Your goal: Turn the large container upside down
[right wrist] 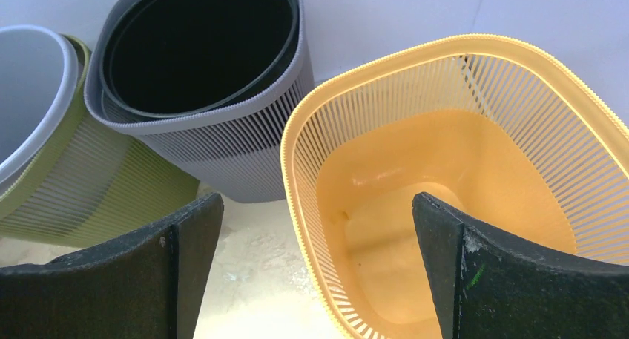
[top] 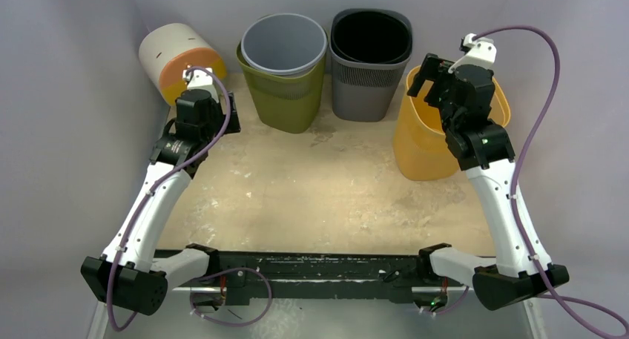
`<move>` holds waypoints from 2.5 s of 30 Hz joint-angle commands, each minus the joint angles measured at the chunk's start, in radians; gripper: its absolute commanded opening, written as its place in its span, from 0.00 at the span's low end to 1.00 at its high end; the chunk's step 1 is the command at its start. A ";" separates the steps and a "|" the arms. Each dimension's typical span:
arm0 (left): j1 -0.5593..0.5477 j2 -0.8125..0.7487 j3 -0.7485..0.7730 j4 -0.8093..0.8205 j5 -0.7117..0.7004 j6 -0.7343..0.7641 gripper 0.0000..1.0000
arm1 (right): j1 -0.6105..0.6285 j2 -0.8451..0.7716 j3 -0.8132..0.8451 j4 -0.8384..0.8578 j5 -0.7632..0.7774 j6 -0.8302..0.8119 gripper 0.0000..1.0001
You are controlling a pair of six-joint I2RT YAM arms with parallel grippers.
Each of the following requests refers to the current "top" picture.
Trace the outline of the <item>dark grey mesh waste bin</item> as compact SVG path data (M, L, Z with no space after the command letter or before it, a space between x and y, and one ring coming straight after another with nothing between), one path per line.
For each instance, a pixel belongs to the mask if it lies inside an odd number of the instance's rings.
M409 56L395 64L353 62L330 48L332 110L344 120L378 122L387 114Z

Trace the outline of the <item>yellow ribbed waste bin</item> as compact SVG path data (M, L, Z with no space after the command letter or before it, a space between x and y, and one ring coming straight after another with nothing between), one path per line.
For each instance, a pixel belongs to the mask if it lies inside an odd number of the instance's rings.
M414 75L406 77L406 91ZM515 152L505 129L510 120L507 100L495 84L489 124L465 131L445 131L437 108L424 98L432 86L425 81L417 97L405 96L401 103L393 139L393 151L400 172L409 180L430 181L452 176L471 168L488 169L493 162L515 159Z

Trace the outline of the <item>black round waste bin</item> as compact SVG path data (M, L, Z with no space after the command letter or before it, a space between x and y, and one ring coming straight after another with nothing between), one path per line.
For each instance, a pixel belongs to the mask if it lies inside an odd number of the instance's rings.
M334 17L331 45L350 62L393 65L412 52L412 25L393 10L346 9Z

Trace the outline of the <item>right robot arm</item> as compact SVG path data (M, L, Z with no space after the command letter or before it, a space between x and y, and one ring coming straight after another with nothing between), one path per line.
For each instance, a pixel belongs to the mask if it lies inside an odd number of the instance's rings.
M477 257L440 243L418 252L416 274L427 285L443 277L472 288L490 311L547 291L543 276L555 288L570 279L538 240L526 240L535 229L527 214L515 217L512 203L522 204L513 179L515 152L507 131L490 118L495 93L493 72L475 65L453 71L451 61L428 53L407 94L417 97L431 81L424 101L438 110L447 147L478 195L496 256Z

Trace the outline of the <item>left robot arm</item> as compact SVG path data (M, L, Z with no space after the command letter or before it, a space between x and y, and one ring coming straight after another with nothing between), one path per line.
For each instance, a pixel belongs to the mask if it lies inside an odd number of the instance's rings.
M176 116L154 143L143 186L120 230L98 257L86 257L80 273L100 302L132 314L153 315L173 288L194 278L213 286L221 266L210 248L187 246L165 260L154 260L158 240L183 191L210 147L240 132L232 92L224 109L216 93L192 88L176 99Z

